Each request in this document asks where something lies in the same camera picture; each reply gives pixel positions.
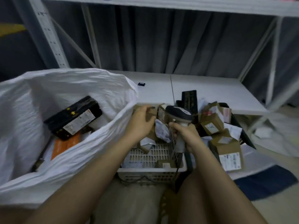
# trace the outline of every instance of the basket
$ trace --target basket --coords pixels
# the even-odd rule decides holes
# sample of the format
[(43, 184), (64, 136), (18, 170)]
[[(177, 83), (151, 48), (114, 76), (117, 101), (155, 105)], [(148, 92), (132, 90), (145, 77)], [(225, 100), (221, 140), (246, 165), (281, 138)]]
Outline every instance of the basket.
[(119, 168), (117, 173), (120, 179), (126, 183), (172, 183), (176, 177), (177, 168), (155, 168), (156, 162), (163, 159), (172, 159), (178, 166), (178, 172), (187, 170), (185, 155), (182, 154), (182, 161), (179, 162), (179, 153), (174, 152), (175, 141), (172, 131), (170, 131), (170, 143), (157, 143), (148, 154), (144, 154), (138, 149), (129, 152), (129, 162), (142, 162), (143, 168)]

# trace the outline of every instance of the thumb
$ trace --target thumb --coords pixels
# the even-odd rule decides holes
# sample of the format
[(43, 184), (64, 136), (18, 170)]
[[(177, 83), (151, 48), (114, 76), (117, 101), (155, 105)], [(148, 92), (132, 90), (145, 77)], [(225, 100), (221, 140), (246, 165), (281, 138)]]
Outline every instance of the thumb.
[(170, 122), (169, 126), (176, 129), (177, 131), (181, 132), (184, 127), (182, 127), (180, 124), (177, 124), (176, 122)]
[(152, 127), (155, 123), (155, 119), (156, 119), (156, 117), (152, 116), (151, 119), (148, 121), (148, 125), (150, 125)]

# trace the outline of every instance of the person's right arm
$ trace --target person's right arm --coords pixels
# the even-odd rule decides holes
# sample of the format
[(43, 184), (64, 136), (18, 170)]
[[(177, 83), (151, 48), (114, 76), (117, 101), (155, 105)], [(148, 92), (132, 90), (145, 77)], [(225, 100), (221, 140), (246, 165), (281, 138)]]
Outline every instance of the person's right arm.
[(210, 149), (200, 139), (195, 126), (190, 124), (188, 127), (182, 127), (177, 123), (170, 123), (170, 126), (181, 133), (188, 150), (195, 156), (196, 171), (204, 181), (204, 186), (221, 223), (267, 223), (223, 170)]

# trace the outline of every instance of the blue mat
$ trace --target blue mat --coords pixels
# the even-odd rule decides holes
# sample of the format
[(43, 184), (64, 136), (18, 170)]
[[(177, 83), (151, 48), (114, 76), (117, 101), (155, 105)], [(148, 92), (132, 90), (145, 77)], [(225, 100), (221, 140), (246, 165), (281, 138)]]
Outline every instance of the blue mat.
[(254, 201), (277, 194), (298, 183), (298, 179), (287, 169), (274, 165), (234, 182), (249, 200)]

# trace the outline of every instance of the black package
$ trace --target black package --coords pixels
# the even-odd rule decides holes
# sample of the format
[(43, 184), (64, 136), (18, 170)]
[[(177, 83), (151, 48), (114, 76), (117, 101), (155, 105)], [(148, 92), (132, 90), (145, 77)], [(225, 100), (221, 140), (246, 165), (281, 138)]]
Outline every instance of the black package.
[(102, 115), (102, 110), (95, 99), (86, 96), (44, 121), (49, 130), (60, 138), (67, 140), (84, 126)]
[(192, 123), (198, 124), (197, 94), (196, 90), (182, 92), (183, 108), (191, 111), (193, 115)]

